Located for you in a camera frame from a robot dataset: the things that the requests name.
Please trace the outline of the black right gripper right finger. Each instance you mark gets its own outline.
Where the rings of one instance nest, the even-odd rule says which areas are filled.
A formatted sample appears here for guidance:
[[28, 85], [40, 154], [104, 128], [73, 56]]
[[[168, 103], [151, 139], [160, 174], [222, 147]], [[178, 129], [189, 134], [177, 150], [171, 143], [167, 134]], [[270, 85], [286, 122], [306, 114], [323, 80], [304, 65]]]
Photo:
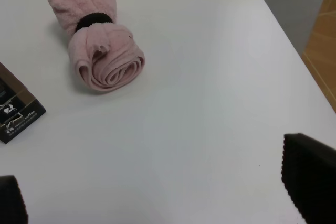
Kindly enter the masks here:
[[306, 223], [335, 223], [335, 149], [302, 133], [285, 134], [281, 180]]

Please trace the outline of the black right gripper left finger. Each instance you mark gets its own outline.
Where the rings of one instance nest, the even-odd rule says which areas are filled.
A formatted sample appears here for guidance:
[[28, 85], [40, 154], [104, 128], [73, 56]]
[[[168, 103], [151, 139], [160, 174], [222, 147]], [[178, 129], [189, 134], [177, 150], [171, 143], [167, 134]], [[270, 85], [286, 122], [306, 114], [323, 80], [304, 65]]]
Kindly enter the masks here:
[[28, 223], [28, 213], [13, 175], [1, 176], [1, 224]]

